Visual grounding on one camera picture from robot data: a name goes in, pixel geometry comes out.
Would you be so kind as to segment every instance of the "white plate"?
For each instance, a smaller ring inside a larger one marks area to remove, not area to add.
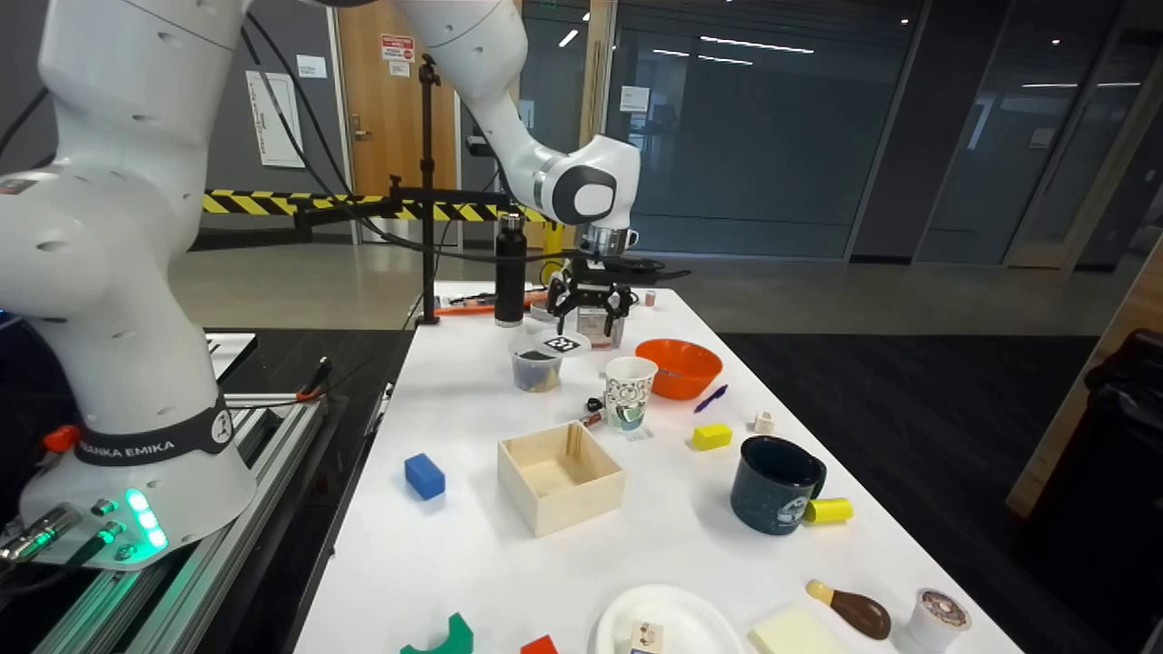
[[[636,585],[620,591],[592,635],[592,654],[625,654],[638,623],[660,630],[666,654],[744,654],[732,623],[694,591]]]

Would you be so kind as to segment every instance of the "wooden box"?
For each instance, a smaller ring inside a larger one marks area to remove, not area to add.
[[[562,425],[523,441],[504,441],[496,475],[518,520],[534,533],[553,533],[620,507],[620,465],[585,434]]]

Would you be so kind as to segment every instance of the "white table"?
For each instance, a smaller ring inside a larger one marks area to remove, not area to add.
[[[444,285],[444,298],[475,286]],[[687,338],[722,356],[732,393],[701,418],[692,402],[655,400],[652,441],[599,434],[620,463],[625,507],[599,520],[534,539],[496,488],[496,441],[573,421],[585,396],[599,396],[599,367],[614,354],[573,354],[562,390],[516,393],[507,372],[513,327],[489,316],[420,327],[400,372],[395,400],[383,421],[364,479],[333,542],[298,635],[300,654],[373,654],[402,643],[432,646],[459,612],[478,654],[516,654],[553,635],[562,654],[585,654],[606,605],[631,585],[678,585],[717,605],[744,635],[759,619],[809,605],[803,585],[874,596],[908,619],[923,585],[957,596],[973,630],[953,646],[962,654],[1017,649],[996,623],[896,528],[896,520],[763,390],[763,382],[671,291],[636,304],[625,349],[644,338]],[[845,528],[803,528],[767,539],[736,522],[728,507],[744,418],[769,407],[779,434],[827,465],[824,496],[845,496]],[[694,454],[694,421],[735,425],[728,452]],[[402,458],[430,454],[447,475],[447,499],[413,503]],[[895,649],[853,635],[824,606],[820,623],[845,649]]]

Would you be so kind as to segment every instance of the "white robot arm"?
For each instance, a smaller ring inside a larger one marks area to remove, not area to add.
[[[573,226],[630,228],[636,149],[539,147],[516,117],[527,38],[507,0],[395,0],[503,158],[513,194]],[[20,496],[20,520],[102,513],[89,567],[150,567],[235,520],[255,479],[232,446],[205,333],[172,293],[206,143],[249,0],[51,0],[39,77],[57,159],[0,177],[0,304],[66,367],[82,441]]]

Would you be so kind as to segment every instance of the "dark blue mug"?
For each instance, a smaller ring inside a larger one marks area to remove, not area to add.
[[[803,522],[808,503],[824,488],[827,468],[779,435],[750,435],[732,488],[732,509],[740,522],[763,533],[792,533]]]

